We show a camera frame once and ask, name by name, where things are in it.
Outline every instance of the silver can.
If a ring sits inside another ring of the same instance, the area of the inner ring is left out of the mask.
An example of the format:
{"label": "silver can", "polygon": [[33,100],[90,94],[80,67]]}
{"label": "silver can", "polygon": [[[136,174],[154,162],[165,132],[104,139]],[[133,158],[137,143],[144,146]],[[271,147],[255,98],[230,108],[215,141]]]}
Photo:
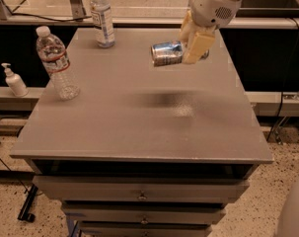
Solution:
{"label": "silver can", "polygon": [[180,41],[157,43],[151,46],[155,67],[182,63],[183,49]]}

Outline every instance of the black panel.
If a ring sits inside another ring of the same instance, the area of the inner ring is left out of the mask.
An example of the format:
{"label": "black panel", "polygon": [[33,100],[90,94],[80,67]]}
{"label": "black panel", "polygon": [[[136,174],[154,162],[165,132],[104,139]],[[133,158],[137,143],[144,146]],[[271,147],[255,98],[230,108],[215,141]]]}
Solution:
{"label": "black panel", "polygon": [[296,30],[220,30],[246,91],[299,90]]}
{"label": "black panel", "polygon": [[[49,78],[36,52],[37,26],[0,26],[0,86],[5,83],[1,63],[12,64],[12,70],[20,74],[27,86],[45,87]],[[50,27],[51,32],[67,46],[77,27]]]}

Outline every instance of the pump dispenser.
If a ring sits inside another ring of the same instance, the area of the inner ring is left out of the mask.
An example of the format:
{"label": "pump dispenser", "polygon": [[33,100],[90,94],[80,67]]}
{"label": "pump dispenser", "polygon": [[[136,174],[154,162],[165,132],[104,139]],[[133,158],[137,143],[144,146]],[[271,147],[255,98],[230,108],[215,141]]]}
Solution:
{"label": "pump dispenser", "polygon": [[13,94],[16,97],[23,97],[29,93],[29,90],[25,83],[23,82],[20,75],[13,73],[11,70],[10,63],[2,63],[4,67],[4,72],[6,74],[6,83],[9,85],[10,89],[12,90]]}

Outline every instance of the robotic arm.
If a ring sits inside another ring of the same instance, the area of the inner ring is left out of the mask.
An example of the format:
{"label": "robotic arm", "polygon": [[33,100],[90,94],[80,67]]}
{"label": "robotic arm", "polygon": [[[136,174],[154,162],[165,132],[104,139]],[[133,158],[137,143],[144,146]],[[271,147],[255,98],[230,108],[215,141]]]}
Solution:
{"label": "robotic arm", "polygon": [[242,0],[188,0],[190,10],[183,21],[179,39],[187,46],[183,63],[194,64],[215,41],[214,31],[229,24]]}

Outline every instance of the black metal stand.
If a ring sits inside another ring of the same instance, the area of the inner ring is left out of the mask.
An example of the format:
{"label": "black metal stand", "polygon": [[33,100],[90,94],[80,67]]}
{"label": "black metal stand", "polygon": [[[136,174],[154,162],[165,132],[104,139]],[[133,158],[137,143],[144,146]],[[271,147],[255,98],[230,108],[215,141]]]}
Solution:
{"label": "black metal stand", "polygon": [[18,216],[19,220],[22,221],[28,221],[30,223],[34,222],[35,216],[31,213],[29,213],[30,208],[32,206],[33,200],[35,196],[37,195],[38,188],[35,185],[32,185],[31,190],[29,191],[28,197],[25,200],[23,207],[20,211],[20,214]]}

